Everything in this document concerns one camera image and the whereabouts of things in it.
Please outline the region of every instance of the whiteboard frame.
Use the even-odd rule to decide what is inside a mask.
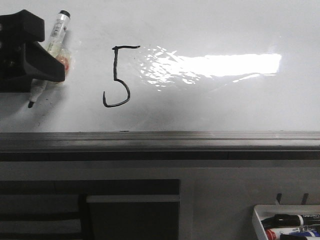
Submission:
[[[0,133],[1,153],[319,150],[320,131]]]

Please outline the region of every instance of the marker holder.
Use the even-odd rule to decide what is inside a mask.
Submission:
[[[65,67],[38,42],[45,22],[27,10],[0,16],[0,92],[30,92],[33,79],[65,80]]]
[[[258,240],[268,240],[262,220],[271,218],[275,214],[318,214],[320,205],[256,205],[253,210],[252,224]]]

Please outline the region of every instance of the whiteboard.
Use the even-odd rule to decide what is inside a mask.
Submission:
[[[320,131],[319,0],[1,0],[71,14],[63,84],[0,93],[0,132]],[[113,81],[114,46],[120,49]]]

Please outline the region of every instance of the black marker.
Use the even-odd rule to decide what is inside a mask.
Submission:
[[[293,236],[282,234],[280,240],[319,240],[319,237],[316,236]]]
[[[320,225],[320,214],[304,214],[304,215],[276,214],[274,215],[274,224],[277,227]]]
[[[275,225],[275,217],[274,216],[268,217],[268,218],[262,220],[261,223],[262,223],[262,226],[263,226],[264,230],[273,229],[273,228],[276,227],[276,225]]]

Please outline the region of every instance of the marker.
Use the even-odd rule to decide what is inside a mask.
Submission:
[[[279,240],[282,234],[295,235],[295,236],[315,236],[312,233],[308,234],[310,231],[317,233],[315,227],[304,226],[304,227],[286,227],[286,228],[271,228],[265,230],[265,234],[268,240]]]
[[[262,224],[264,230],[273,229],[276,227],[275,226],[275,217],[274,216],[268,217],[268,218],[262,220],[261,224]]]
[[[294,236],[282,234],[280,240],[319,240],[319,237],[316,236]]]
[[[274,224],[277,227],[320,225],[320,214],[304,214],[304,215],[276,214],[274,215]]]
[[[70,13],[65,10],[61,10],[57,15],[53,30],[51,32],[51,35],[46,47],[46,50],[48,51],[48,53],[54,58],[56,58],[61,51],[62,42],[64,41],[69,22],[70,22]],[[48,81],[46,80],[40,80],[40,79],[32,80],[28,108],[33,107],[38,97],[46,89],[47,84],[48,84]]]

